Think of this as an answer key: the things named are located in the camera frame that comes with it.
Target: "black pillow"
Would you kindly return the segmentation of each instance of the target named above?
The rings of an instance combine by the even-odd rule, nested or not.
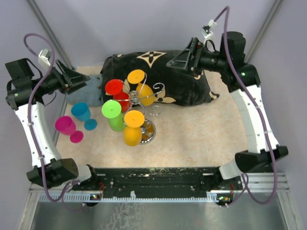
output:
[[[156,102],[190,106],[209,103],[218,98],[218,94],[211,92],[204,73],[196,75],[166,66],[168,61],[180,53],[179,50],[149,51],[108,57],[101,70],[103,101],[112,99],[105,91],[105,85],[111,79],[120,79],[129,85],[131,91],[135,90],[137,84],[127,82],[128,74],[135,69],[141,69],[147,74],[146,84],[154,93],[158,92],[153,89],[154,84],[161,82],[165,85],[165,90],[156,95]]]

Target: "blue fabric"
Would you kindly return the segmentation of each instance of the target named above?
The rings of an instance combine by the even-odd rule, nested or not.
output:
[[[101,74],[89,75],[91,78],[86,82],[86,86],[67,95],[66,100],[69,104],[77,104],[80,102],[86,103],[89,107],[98,107],[103,105],[103,99],[101,95]]]

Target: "metal pole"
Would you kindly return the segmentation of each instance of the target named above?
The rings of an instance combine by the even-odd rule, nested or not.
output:
[[[251,49],[249,50],[248,54],[246,55],[245,61],[248,63],[253,58],[256,49],[258,48],[260,42],[262,41],[265,33],[267,32],[267,29],[269,28],[270,24],[272,23],[274,17],[278,13],[278,10],[280,9],[281,5],[283,3],[283,0],[276,0],[273,4],[270,13],[268,14],[266,20],[264,21]]]
[[[46,21],[44,15],[42,14],[40,8],[38,7],[35,0],[26,0],[32,9],[34,15],[44,28],[48,38],[50,39],[51,43],[53,44],[55,50],[57,51],[58,55],[62,59],[62,61],[66,64],[67,67],[72,69],[71,61],[69,60],[67,54],[65,53],[64,49],[60,45],[58,39],[56,38],[55,34],[53,33],[52,29],[50,28],[48,22]]]

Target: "round metal base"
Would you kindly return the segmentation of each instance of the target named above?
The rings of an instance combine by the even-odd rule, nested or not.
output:
[[[145,120],[144,124],[141,126],[141,129],[142,129],[142,141],[140,144],[144,145],[151,142],[156,134],[156,129],[154,124],[149,120]]]

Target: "connector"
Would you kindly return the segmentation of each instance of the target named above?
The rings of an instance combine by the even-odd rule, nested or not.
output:
[[[213,19],[211,19],[211,20],[209,21],[209,23],[208,23],[208,26],[209,26],[210,28],[214,28],[216,25],[217,25],[217,23],[216,23]]]
[[[43,49],[40,51],[38,55],[38,63],[44,68],[44,69],[49,69],[50,67],[50,62],[49,59],[51,57],[51,51],[48,49]]]

